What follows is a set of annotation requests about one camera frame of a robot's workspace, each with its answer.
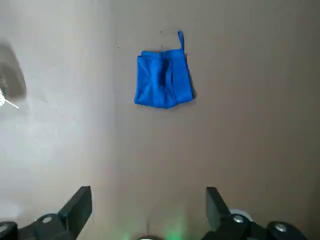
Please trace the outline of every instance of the blue cloth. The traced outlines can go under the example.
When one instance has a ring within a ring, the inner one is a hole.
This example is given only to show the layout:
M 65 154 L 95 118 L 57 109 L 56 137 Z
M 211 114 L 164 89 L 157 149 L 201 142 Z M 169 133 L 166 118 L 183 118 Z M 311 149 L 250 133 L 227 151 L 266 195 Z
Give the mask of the blue cloth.
M 168 109 L 194 98 L 182 31 L 178 37 L 180 49 L 143 51 L 138 56 L 135 104 Z

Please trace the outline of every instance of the loop strap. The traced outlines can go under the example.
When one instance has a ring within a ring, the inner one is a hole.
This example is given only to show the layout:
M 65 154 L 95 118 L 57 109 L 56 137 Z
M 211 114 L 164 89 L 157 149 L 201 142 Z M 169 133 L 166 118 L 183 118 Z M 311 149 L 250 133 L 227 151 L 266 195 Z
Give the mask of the loop strap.
M 179 30 L 178 31 L 178 37 L 179 37 L 179 40 L 180 40 L 180 44 L 181 44 L 181 49 L 185 49 L 185 37 L 184 37 L 184 33 Z

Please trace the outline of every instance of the blue fabric pouch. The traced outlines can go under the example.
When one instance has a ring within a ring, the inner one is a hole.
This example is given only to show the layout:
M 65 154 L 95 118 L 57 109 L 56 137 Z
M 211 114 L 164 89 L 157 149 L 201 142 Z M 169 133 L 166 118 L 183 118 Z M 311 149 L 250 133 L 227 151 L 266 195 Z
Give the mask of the blue fabric pouch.
M 135 104 L 168 109 L 194 98 L 182 31 L 178 37 L 180 49 L 143 51 L 138 56 Z

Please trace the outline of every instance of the screw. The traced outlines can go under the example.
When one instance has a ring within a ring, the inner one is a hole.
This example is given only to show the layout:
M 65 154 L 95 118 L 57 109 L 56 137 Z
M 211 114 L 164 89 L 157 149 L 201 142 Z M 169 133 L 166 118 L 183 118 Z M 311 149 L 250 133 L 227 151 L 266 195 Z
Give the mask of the screw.
M 42 222 L 43 222 L 44 224 L 46 224 L 46 223 L 50 222 L 51 220 L 52 220 L 52 217 L 47 216 L 47 217 L 45 217 L 44 219 L 42 219 Z
M 275 225 L 275 228 L 276 228 L 278 231 L 280 231 L 280 232 L 285 232 L 285 231 L 287 231 L 286 226 L 283 225 L 282 223 L 277 223 L 277 224 Z
M 8 226 L 7 225 L 2 225 L 0 226 L 0 233 L 7 230 L 8 229 Z
M 244 222 L 244 218 L 242 216 L 240 216 L 240 215 L 235 215 L 233 220 L 235 220 L 238 224 Z

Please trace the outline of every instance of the gray surface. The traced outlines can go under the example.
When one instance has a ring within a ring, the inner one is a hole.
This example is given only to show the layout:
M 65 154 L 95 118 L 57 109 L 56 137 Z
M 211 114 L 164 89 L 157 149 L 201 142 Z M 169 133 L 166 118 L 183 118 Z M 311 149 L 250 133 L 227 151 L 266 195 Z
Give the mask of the gray surface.
M 27 94 L 0 109 L 0 217 L 23 225 L 91 185 L 83 239 L 146 222 L 187 239 L 216 186 L 258 223 L 319 238 L 319 23 L 311 0 L 1 1 Z M 177 48 L 178 29 L 196 100 L 134 105 L 137 55 Z

